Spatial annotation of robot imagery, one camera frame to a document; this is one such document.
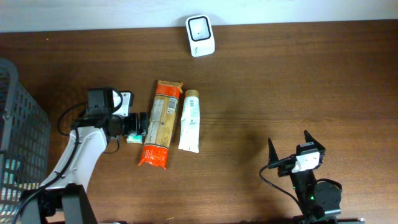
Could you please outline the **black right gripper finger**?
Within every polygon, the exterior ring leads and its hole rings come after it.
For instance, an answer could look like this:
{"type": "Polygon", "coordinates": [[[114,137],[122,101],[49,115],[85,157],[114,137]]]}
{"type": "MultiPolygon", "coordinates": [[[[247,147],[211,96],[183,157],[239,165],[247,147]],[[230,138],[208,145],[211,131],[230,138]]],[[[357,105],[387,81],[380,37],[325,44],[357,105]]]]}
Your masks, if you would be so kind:
{"type": "Polygon", "coordinates": [[[307,143],[312,142],[313,145],[321,152],[325,152],[325,147],[321,145],[307,130],[304,131],[305,140],[307,143]]]}
{"type": "Polygon", "coordinates": [[[279,161],[278,155],[276,153],[275,147],[273,145],[273,142],[271,138],[267,140],[268,142],[268,148],[269,148],[269,158],[268,158],[268,164],[271,165],[277,161],[279,161]]]}

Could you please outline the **small teal tissue pack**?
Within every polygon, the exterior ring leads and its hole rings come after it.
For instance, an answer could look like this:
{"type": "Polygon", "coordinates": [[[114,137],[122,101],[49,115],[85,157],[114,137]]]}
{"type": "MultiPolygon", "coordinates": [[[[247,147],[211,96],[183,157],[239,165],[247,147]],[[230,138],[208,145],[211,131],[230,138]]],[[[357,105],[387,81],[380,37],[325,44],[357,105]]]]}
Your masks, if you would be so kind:
{"type": "Polygon", "coordinates": [[[126,142],[128,144],[142,144],[144,142],[144,137],[142,135],[128,135],[126,137],[126,142]]]}

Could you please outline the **orange and tan snack package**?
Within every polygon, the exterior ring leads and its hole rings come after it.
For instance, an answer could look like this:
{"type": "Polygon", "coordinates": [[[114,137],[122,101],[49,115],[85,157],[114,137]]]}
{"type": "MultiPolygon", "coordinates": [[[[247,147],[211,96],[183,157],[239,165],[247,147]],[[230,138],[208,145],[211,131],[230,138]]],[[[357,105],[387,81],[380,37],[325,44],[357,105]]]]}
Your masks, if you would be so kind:
{"type": "Polygon", "coordinates": [[[166,168],[183,83],[159,80],[139,165],[166,168]]]}

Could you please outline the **white tube with tan cap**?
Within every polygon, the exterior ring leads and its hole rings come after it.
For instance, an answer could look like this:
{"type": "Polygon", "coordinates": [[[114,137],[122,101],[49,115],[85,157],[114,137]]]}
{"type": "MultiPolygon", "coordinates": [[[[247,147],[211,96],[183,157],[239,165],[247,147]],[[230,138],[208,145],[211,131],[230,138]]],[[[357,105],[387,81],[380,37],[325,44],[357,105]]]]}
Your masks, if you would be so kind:
{"type": "Polygon", "coordinates": [[[180,119],[180,141],[178,148],[199,153],[200,101],[198,90],[187,90],[180,119]]]}

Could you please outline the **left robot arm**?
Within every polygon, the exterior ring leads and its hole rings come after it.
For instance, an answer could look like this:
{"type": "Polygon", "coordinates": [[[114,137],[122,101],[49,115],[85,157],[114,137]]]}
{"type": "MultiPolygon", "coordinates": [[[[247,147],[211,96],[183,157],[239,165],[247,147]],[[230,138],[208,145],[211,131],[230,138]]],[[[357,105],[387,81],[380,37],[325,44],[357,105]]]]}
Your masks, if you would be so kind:
{"type": "Polygon", "coordinates": [[[130,91],[88,91],[87,108],[72,123],[61,158],[38,189],[23,191],[13,223],[46,223],[58,211],[65,223],[97,222],[86,191],[100,155],[113,139],[147,134],[146,113],[129,112],[133,100],[130,91]]]}

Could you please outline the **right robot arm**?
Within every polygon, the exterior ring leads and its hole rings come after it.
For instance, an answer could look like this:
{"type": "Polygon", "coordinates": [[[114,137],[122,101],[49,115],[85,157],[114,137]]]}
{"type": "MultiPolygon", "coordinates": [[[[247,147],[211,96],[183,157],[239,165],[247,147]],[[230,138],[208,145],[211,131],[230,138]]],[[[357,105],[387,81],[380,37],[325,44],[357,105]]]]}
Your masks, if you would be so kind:
{"type": "Polygon", "coordinates": [[[326,148],[304,131],[305,143],[296,147],[296,153],[279,159],[272,141],[268,140],[267,169],[277,169],[279,177],[289,176],[296,196],[280,187],[277,190],[292,197],[301,215],[293,217],[294,223],[336,223],[341,213],[342,185],[330,179],[316,179],[313,171],[323,164],[326,148]]]}

